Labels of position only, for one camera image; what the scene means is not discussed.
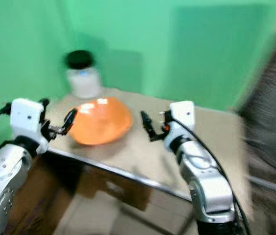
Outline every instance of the green wall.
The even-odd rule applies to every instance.
[[[276,0],[0,0],[0,107],[67,93],[63,55],[82,48],[106,86],[225,110],[268,58],[275,26]]]

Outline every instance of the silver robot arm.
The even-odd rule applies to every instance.
[[[150,141],[164,140],[174,152],[192,198],[200,235],[233,235],[243,230],[237,224],[234,195],[213,156],[191,134],[195,110],[191,101],[172,103],[164,115],[162,134],[156,134],[149,116],[142,111],[142,124]]]
[[[50,121],[45,120],[48,103],[47,99],[40,102],[15,99],[5,112],[11,115],[13,140],[0,146],[0,234],[5,230],[13,198],[25,183],[33,158],[45,153],[49,141],[57,134],[65,135],[73,124],[76,110],[69,112],[63,127],[50,126]]]

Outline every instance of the orange bowl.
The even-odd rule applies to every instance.
[[[116,97],[91,100],[77,107],[69,134],[87,145],[108,143],[123,136],[133,124],[127,106]]]

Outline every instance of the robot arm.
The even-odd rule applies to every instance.
[[[142,123],[150,141],[164,140],[165,148],[176,155],[181,175],[190,189],[199,234],[240,234],[242,230],[238,227],[236,200],[230,184],[214,157],[192,135],[194,104],[190,101],[172,103],[170,110],[161,114],[164,122],[160,135],[155,133],[144,111],[141,112]]]
[[[20,98],[13,100],[9,111],[5,110],[11,115],[13,140],[0,146],[0,234],[5,229],[13,197],[26,181],[32,159],[45,153],[49,141],[56,134],[65,135],[73,124],[76,110],[69,112],[63,127],[50,126],[50,121],[45,120],[48,103],[47,99],[33,102]]]

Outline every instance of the table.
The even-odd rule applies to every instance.
[[[191,200],[174,154],[165,150],[162,141],[149,142],[140,120],[140,111],[145,110],[154,120],[155,129],[159,132],[159,112],[168,110],[172,101],[118,89],[105,89],[103,96],[115,96],[129,107],[134,119],[130,131],[118,141],[97,146],[80,145],[70,135],[58,136],[50,142],[49,151]],[[86,101],[70,94],[66,95],[51,104],[46,117],[52,125],[62,125],[65,114],[84,102]],[[247,216],[251,217],[250,187],[245,178],[247,167],[243,160],[243,128],[240,117],[200,107],[196,107],[195,112],[195,132],[222,164],[238,200]]]

